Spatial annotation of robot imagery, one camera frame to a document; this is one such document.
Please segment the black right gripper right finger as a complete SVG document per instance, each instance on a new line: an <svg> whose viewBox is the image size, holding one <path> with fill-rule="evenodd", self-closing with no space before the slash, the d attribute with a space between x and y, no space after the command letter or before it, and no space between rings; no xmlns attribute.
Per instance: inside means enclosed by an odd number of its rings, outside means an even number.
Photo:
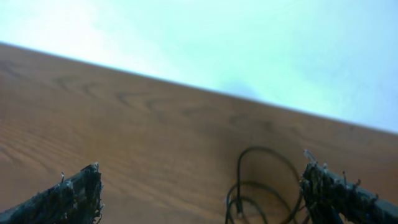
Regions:
<svg viewBox="0 0 398 224"><path fill-rule="evenodd" d="M361 181L347 181L318 163L307 149L308 164L302 174L300 190L312 223L397 224L397 205L360 187Z"/></svg>

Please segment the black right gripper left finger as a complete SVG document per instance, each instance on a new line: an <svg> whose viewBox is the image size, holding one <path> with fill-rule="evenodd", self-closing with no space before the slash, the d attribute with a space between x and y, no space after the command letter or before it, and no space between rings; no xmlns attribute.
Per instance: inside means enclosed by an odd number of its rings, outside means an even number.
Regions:
<svg viewBox="0 0 398 224"><path fill-rule="evenodd" d="M68 179L1 212L1 224L99 223L102 219L101 172L95 162Z"/></svg>

